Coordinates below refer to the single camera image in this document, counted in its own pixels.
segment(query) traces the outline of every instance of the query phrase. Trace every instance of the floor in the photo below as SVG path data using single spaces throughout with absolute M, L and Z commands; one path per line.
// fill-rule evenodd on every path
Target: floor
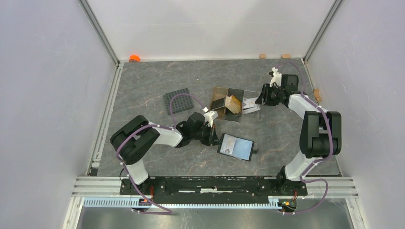
M 318 200 L 298 202 L 307 209 Z M 305 214 L 281 216 L 269 209 L 173 209 L 174 215 L 138 215 L 127 208 L 83 208 L 78 229 L 234 229 L 234 228 L 329 228 L 352 229 L 353 224 L 344 199 L 326 199 L 318 208 Z
M 309 78 L 300 59 L 291 59 L 299 66 L 307 80 L 305 92 L 314 99 Z M 137 115 L 161 125 L 172 125 L 166 114 L 163 95 L 188 88 L 209 107 L 214 86 L 243 89 L 248 96 L 258 95 L 262 85 L 270 82 L 268 72 L 282 59 L 267 60 L 216 60 L 182 62 L 131 62 L 125 63 L 119 81 L 118 93 L 111 115 L 98 176 L 116 177 L 122 166 L 115 158 L 109 139 L 113 133 Z M 286 64 L 281 73 L 297 74 Z M 201 109 L 194 108 L 177 113 L 176 120 L 184 121 Z M 262 106 L 259 112 L 244 116 L 240 122 L 215 120 L 218 136 L 228 133 L 255 142 L 257 155 L 251 161 L 241 161 L 217 153 L 217 146 L 204 146 L 192 141 L 188 146 L 173 148 L 156 145 L 144 156 L 151 176 L 214 176 L 214 175 L 276 175 L 299 151 L 302 120 L 283 105 Z M 311 174 L 337 175 L 335 159 L 314 168 Z

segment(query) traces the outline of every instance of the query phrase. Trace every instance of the gray wall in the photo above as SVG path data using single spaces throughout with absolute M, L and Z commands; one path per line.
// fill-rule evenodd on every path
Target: gray wall
M 76 0 L 0 7 L 0 228 L 57 229 L 114 65 Z
M 372 229 L 403 228 L 405 1 L 346 0 L 309 61 Z

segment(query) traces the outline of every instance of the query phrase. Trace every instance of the purple cable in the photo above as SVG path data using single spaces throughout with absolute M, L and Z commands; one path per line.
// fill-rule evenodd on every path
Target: purple cable
M 146 126 L 143 126 L 143 127 L 139 128 L 139 129 L 136 130 L 135 132 L 131 133 L 131 134 L 125 139 L 125 141 L 123 141 L 123 142 L 121 143 L 121 145 L 118 147 L 118 149 L 117 149 L 117 151 L 116 151 L 116 155 L 115 155 L 115 156 L 116 156 L 116 158 L 117 158 L 120 162 L 122 162 L 122 165 L 123 165 L 123 167 L 124 167 L 124 170 L 125 170 L 125 172 L 126 172 L 128 175 L 129 175 L 129 171 L 128 171 L 128 169 L 127 169 L 127 165 L 125 165 L 124 160 L 119 156 L 119 152 L 121 151 L 121 149 L 124 147 L 124 145 L 125 145 L 131 138 L 133 138 L 133 137 L 134 137 L 137 133 L 139 133 L 140 131 L 142 131 L 142 130 L 144 130 L 144 129 L 146 129 L 146 128 L 149 128 L 149 127 L 158 127 L 158 125 L 156 125 L 156 124 L 151 124 L 151 125 L 146 125 Z M 167 126 L 159 125 L 159 127 L 160 127 L 160 128 L 164 128 L 164 129 L 168 129 L 168 130 L 172 130 L 172 128 L 167 127 Z M 149 198 L 147 198 L 147 197 L 138 189 L 137 185 L 135 184 L 134 179 L 132 179 L 131 176 L 128 176 L 128 177 L 129 177 L 129 180 L 131 181 L 132 185 L 134 186 L 135 190 L 136 190 L 146 201 L 148 201 L 149 203 L 151 203 L 151 204 L 157 206 L 158 208 L 160 208 L 160 209 L 162 209 L 162 210 L 167 211 L 167 212 L 139 211 L 138 213 L 140 213 L 140 214 L 151 214 L 151 215 L 170 215 L 170 214 L 173 213 L 172 210 L 170 210 L 170 209 L 168 209 L 168 208 L 165 208 L 165 207 L 163 207 L 163 206 L 161 206 L 161 205 L 159 205 L 159 204 L 153 202 L 153 201 L 150 200 Z
M 302 77 L 301 71 L 299 70 L 299 68 L 298 68 L 293 62 L 284 62 L 284 63 L 282 63 L 282 64 L 277 65 L 275 68 L 278 69 L 280 66 L 282 66 L 282 65 L 284 65 L 284 64 L 286 64 L 286 63 L 292 64 L 292 65 L 297 69 L 298 74 L 299 74 L 299 77 L 300 77 L 300 79 L 301 79 L 301 83 L 302 83 L 302 86 L 301 86 L 301 96 L 304 98 L 305 101 L 307 101 L 307 102 L 310 103 L 312 106 L 314 106 L 317 110 L 320 111 L 320 113 L 322 114 L 323 119 L 325 120 L 326 129 L 327 129 L 327 131 L 328 131 L 328 139 L 329 139 L 329 154 L 328 154 L 328 156 L 327 156 L 326 158 L 322 158 L 322 159 L 315 160 L 313 163 L 311 163 L 311 164 L 304 170 L 304 172 L 302 172 L 302 174 L 305 175 L 305 174 L 307 174 L 307 173 L 312 169 L 312 167 L 314 166 L 314 163 L 324 162 L 324 161 L 329 160 L 329 159 L 332 158 L 332 155 L 333 155 L 332 132 L 331 132 L 331 130 L 330 130 L 330 125 L 329 125 L 328 118 L 326 117 L 326 114 L 325 114 L 325 112 L 322 110 L 322 108 L 321 108 L 320 106 L 318 106 L 318 104 L 316 104 L 316 103 L 314 103 L 312 100 L 310 100 L 307 95 L 304 95 L 304 86 L 306 85 L 306 81 L 305 81 L 305 79 Z M 309 212 L 309 211 L 311 211 L 311 210 L 317 208 L 317 207 L 324 201 L 324 199 L 325 199 L 325 197 L 326 197 L 326 195 L 327 195 L 327 193 L 328 193 L 328 189 L 329 189 L 328 186 L 329 186 L 329 185 L 328 185 L 328 182 L 327 182 L 325 179 L 318 178 L 318 179 L 306 181 L 306 180 L 304 180 L 304 178 L 302 177 L 302 174 L 300 175 L 299 179 L 300 179 L 302 182 L 306 183 L 306 184 L 307 184 L 307 183 L 317 182 L 317 181 L 323 181 L 323 182 L 325 182 L 325 184 L 326 184 L 325 193 L 323 194 L 323 196 L 322 196 L 322 198 L 320 199 L 320 201 L 319 201 L 316 205 L 314 205 L 313 207 L 311 207 L 311 208 L 309 208 L 309 209 L 301 210 L 301 211 L 296 211 L 296 212 L 285 212 L 285 213 L 284 213 L 285 215 L 295 215 L 295 214 L 298 214 L 298 213 L 305 213 L 305 212 Z
M 173 109 L 171 108 L 171 104 L 173 103 L 173 100 L 180 95 L 190 96 L 191 98 L 195 99 L 203 108 L 205 108 L 205 106 L 200 102 L 200 100 L 198 100 L 194 95 L 191 95 L 188 93 L 180 93 L 180 94 L 173 96 L 173 98 L 170 100 L 169 109 L 170 109 L 170 115 L 171 115 L 171 119 L 173 120 L 174 127 L 176 127 L 176 119 L 174 119 L 174 114 L 173 114 Z

